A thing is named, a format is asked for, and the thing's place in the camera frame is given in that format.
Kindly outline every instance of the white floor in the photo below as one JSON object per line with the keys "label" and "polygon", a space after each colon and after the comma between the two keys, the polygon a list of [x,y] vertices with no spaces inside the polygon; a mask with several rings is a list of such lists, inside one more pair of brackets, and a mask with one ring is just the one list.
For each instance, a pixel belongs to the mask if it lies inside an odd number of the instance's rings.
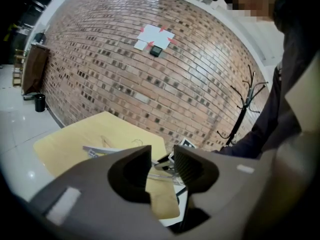
{"label": "white floor", "polygon": [[[0,69],[0,169],[11,191],[29,201],[54,179],[33,145],[60,127],[47,110],[36,112],[33,100],[24,101],[20,87],[12,87],[12,70],[12,65]],[[182,189],[174,188],[176,193]],[[161,220],[164,226],[183,219],[187,193],[179,198],[180,216]]]}

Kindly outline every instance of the wooden chair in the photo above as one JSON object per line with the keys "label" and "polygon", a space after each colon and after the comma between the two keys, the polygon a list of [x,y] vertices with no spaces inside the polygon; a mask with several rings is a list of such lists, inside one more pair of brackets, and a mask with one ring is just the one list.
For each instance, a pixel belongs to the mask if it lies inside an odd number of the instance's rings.
{"label": "wooden chair", "polygon": [[26,52],[24,50],[15,50],[14,64],[12,72],[12,86],[21,86],[22,84],[22,73],[26,60]]}

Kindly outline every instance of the brick wall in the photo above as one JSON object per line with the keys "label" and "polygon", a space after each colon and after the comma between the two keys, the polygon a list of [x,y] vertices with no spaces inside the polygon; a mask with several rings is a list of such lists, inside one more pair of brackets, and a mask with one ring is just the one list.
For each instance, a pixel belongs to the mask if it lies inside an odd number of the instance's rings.
{"label": "brick wall", "polygon": [[[141,27],[165,27],[176,44],[151,56],[134,49]],[[248,64],[264,81],[241,41],[220,21],[183,0],[66,0],[47,33],[51,52],[42,91],[66,125],[108,111],[164,138],[183,137],[220,149],[240,110]],[[252,104],[262,110],[265,89]],[[247,112],[238,138],[258,114]]]}

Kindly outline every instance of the wooden table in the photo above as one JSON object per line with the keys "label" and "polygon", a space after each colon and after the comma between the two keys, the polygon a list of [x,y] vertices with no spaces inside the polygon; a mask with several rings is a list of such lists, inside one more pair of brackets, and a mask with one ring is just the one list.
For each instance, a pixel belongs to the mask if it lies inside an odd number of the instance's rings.
{"label": "wooden table", "polygon": [[[58,177],[77,163],[89,159],[83,146],[129,149],[151,145],[154,160],[166,154],[162,137],[143,130],[108,112],[102,112],[64,127],[34,143],[38,158],[48,171]],[[150,173],[168,175],[151,168]],[[158,219],[178,217],[179,206],[171,179],[148,177],[145,190]]]}

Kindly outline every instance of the black coat rack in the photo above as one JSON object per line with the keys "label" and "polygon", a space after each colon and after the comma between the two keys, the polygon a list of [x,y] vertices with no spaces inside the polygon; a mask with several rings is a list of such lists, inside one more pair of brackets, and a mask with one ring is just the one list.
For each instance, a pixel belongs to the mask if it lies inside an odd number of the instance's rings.
{"label": "black coat rack", "polygon": [[[233,140],[233,138],[235,137],[237,131],[239,130],[240,125],[241,125],[242,121],[243,121],[244,118],[245,118],[245,115],[246,115],[246,112],[247,112],[247,109],[248,109],[248,108],[249,108],[249,110],[250,110],[251,112],[260,113],[259,111],[254,111],[254,110],[252,110],[252,109],[250,108],[250,103],[251,103],[252,100],[266,87],[266,84],[267,84],[268,82],[259,82],[259,83],[257,83],[256,85],[254,85],[256,72],[253,72],[253,73],[252,73],[252,72],[251,72],[250,65],[248,65],[248,67],[249,67],[249,70],[250,70],[250,82],[244,81],[244,80],[242,81],[242,82],[244,82],[244,83],[247,83],[248,86],[249,86],[249,90],[248,90],[248,94],[247,94],[246,99],[244,100],[244,98],[242,97],[241,93],[240,93],[239,91],[237,91],[236,88],[234,88],[233,86],[230,86],[232,89],[234,89],[234,91],[235,91],[237,94],[239,94],[239,96],[240,96],[240,98],[241,98],[242,107],[237,106],[239,109],[241,109],[240,115],[239,115],[237,121],[235,122],[235,125],[234,125],[234,127],[233,127],[233,129],[232,129],[232,131],[231,131],[231,133],[229,134],[228,137],[223,137],[223,136],[220,134],[219,131],[216,131],[216,132],[220,135],[221,138],[223,138],[223,139],[228,139],[227,142],[226,142],[226,144],[225,144],[226,146],[229,146],[230,143],[231,143],[231,144],[234,144],[234,143],[232,142],[232,140]],[[254,94],[255,88],[256,88],[257,86],[260,86],[260,85],[262,85],[262,87]]]}

